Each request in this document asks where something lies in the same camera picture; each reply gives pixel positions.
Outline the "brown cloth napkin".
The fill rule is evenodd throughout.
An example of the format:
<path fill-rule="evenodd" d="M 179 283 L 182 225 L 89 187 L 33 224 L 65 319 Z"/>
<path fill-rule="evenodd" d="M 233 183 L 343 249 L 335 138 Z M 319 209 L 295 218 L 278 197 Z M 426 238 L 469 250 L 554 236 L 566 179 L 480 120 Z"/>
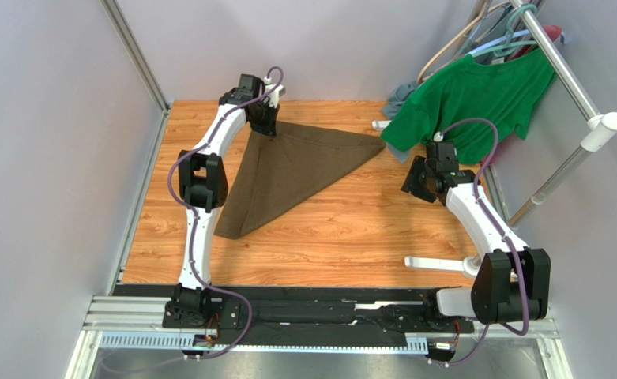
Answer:
<path fill-rule="evenodd" d="M 252 132 L 215 235 L 240 239 L 376 157 L 376 136 L 278 122 L 276 135 Z"/>

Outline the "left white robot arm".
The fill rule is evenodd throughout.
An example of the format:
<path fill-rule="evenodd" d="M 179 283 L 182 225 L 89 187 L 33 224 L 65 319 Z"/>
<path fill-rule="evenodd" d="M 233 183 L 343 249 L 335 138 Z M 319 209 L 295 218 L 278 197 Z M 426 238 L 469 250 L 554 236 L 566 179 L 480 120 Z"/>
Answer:
<path fill-rule="evenodd" d="M 179 281 L 165 306 L 165 328 L 204 328 L 216 320 L 211 251 L 214 227 L 228 197 L 224 157 L 245 125 L 274 135 L 283 94 L 281 80 L 243 74 L 238 85 L 220 97 L 204 137 L 191 150 L 181 151 L 169 170 L 168 190 L 186 209 L 187 236 Z"/>

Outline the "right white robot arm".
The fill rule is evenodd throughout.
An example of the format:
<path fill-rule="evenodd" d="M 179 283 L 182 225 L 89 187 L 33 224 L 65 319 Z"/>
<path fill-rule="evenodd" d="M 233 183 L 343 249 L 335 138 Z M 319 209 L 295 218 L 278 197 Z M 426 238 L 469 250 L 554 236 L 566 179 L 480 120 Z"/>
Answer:
<path fill-rule="evenodd" d="M 407 256 L 408 268 L 459 272 L 471 287 L 438 289 L 432 302 L 443 317 L 484 325 L 529 322 L 547 316 L 551 258 L 517 237 L 495 211 L 473 171 L 462 170 L 449 141 L 431 142 L 416 156 L 402 186 L 420 200 L 440 201 L 460 221 L 477 255 L 461 261 Z"/>

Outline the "grey blue cloth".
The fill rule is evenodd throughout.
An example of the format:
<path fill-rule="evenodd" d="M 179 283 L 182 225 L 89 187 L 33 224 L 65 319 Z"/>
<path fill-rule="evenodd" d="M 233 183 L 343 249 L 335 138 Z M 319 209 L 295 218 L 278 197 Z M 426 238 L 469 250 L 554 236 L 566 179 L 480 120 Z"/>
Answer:
<path fill-rule="evenodd" d="M 391 121 L 398 114 L 406 99 L 419 87 L 419 84 L 412 81 L 402 84 L 395 88 L 387 98 L 387 104 L 382 108 L 382 113 L 387 120 Z M 400 162 L 405 163 L 409 158 L 409 151 L 401 151 L 394 148 L 390 143 L 386 144 L 387 149 Z"/>

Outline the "green t-shirt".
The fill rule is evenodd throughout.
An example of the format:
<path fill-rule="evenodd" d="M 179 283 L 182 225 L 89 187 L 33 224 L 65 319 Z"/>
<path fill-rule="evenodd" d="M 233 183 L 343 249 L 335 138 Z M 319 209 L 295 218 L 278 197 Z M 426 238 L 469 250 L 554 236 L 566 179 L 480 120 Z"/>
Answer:
<path fill-rule="evenodd" d="M 527 137 L 532 113 L 555 78 L 539 50 L 494 65 L 479 64 L 466 55 L 420 85 L 381 138 L 406 152 L 442 133 L 454 143 L 460 163 L 478 164 L 494 140 L 512 133 Z"/>

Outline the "beige clothes hanger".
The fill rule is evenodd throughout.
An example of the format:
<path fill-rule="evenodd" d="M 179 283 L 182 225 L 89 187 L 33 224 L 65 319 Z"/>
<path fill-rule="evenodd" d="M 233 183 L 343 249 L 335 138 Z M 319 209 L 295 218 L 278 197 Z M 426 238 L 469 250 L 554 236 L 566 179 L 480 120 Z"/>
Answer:
<path fill-rule="evenodd" d="M 465 26 L 459 31 L 459 33 L 452 37 L 448 43 L 440 48 L 439 51 L 434 54 L 423 66 L 416 77 L 416 83 L 422 84 L 431 75 L 431 68 L 435 66 L 444 56 L 446 56 L 452 48 L 462 45 L 469 37 L 469 33 L 474 31 L 482 21 L 485 21 L 494 11 L 499 10 L 508 4 L 508 1 L 503 1 L 496 4 L 493 4 L 493 1 L 475 1 Z"/>

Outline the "teal clothes hanger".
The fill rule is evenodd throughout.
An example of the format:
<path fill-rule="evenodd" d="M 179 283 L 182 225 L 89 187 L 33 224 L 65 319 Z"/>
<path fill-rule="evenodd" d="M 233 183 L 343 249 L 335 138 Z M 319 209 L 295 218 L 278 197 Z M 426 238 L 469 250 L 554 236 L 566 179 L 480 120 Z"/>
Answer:
<path fill-rule="evenodd" d="M 497 52 L 497 55 L 507 56 L 512 51 L 515 50 L 516 47 L 530 45 L 530 42 L 514 42 L 513 39 L 515 37 L 520 37 L 526 34 L 529 34 L 530 31 L 527 32 L 516 32 L 514 30 L 514 22 L 526 11 L 531 11 L 533 15 L 536 15 L 538 12 L 538 8 L 534 4 L 525 4 L 516 8 L 510 18 L 506 23 L 506 33 L 503 37 L 500 37 L 496 40 L 488 42 L 480 47 L 477 47 L 470 52 L 468 55 L 471 55 L 473 58 L 477 56 L 481 56 L 484 54 L 490 54 Z"/>

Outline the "light blue clothes hanger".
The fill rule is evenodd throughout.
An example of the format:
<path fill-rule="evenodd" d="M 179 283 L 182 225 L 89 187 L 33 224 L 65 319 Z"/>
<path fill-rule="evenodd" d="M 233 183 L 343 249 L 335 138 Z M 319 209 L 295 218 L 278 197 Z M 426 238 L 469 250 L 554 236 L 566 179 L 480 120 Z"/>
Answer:
<path fill-rule="evenodd" d="M 519 37 L 529 36 L 530 31 L 525 29 L 523 31 L 514 32 L 511 36 L 503 36 L 498 39 L 492 40 L 491 42 L 485 43 L 484 45 L 477 47 L 471 50 L 468 54 L 473 58 L 477 56 L 494 53 L 496 51 L 503 51 L 504 54 L 509 54 L 511 50 L 515 47 L 527 46 L 530 44 L 536 44 L 534 41 L 522 41 L 517 40 Z"/>

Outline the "aluminium frame post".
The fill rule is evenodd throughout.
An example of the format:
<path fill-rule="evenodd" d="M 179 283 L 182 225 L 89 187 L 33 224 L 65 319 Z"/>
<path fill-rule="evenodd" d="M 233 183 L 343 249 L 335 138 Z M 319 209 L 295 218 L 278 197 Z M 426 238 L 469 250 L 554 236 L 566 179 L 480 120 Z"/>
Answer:
<path fill-rule="evenodd" d="M 171 109 L 171 105 L 160 88 L 159 82 L 156 79 L 149 62 L 144 56 L 141 47 L 134 36 L 132 28 L 127 21 L 121 6 L 115 0 L 101 0 L 100 3 L 105 8 L 105 11 L 114 25 L 121 41 L 123 42 L 127 52 L 130 55 L 141 79 L 145 83 L 153 102 L 162 114 L 167 114 Z"/>

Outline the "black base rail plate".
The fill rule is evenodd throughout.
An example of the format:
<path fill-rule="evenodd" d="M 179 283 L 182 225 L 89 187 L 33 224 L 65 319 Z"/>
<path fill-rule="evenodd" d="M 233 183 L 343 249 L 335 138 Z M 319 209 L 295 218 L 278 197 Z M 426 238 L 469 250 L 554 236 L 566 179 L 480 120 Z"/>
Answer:
<path fill-rule="evenodd" d="M 403 347 L 411 333 L 453 340 L 471 321 L 439 315 L 426 288 L 229 286 L 225 294 L 176 285 L 121 284 L 114 296 L 160 298 L 168 329 L 207 328 L 242 346 Z"/>

